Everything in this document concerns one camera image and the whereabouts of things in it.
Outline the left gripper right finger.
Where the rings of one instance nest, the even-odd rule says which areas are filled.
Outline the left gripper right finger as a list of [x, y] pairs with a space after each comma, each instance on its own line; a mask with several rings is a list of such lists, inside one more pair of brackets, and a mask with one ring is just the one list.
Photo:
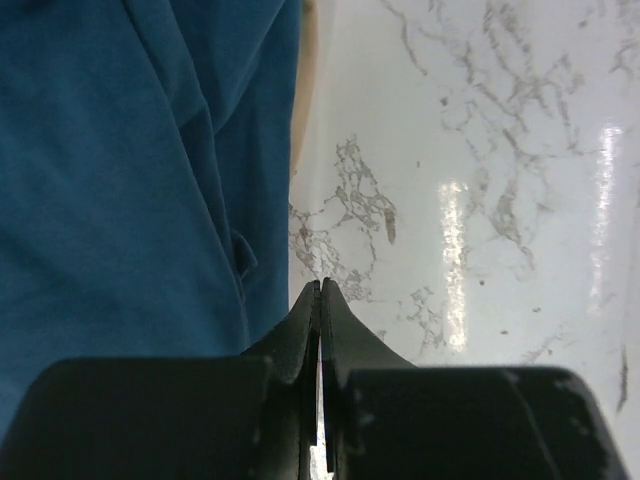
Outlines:
[[556, 367], [420, 368], [320, 297], [326, 461], [338, 479], [624, 479], [586, 384]]

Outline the blue t shirt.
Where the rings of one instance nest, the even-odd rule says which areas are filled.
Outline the blue t shirt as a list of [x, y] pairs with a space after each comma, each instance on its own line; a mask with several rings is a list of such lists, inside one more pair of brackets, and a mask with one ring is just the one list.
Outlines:
[[289, 309], [299, 1], [1, 5], [1, 423], [73, 357], [213, 357]]

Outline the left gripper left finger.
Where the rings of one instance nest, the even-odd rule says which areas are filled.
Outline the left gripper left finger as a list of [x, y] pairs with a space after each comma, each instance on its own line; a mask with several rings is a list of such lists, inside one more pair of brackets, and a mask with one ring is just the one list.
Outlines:
[[47, 368], [1, 447], [5, 479], [306, 479], [320, 285], [242, 354]]

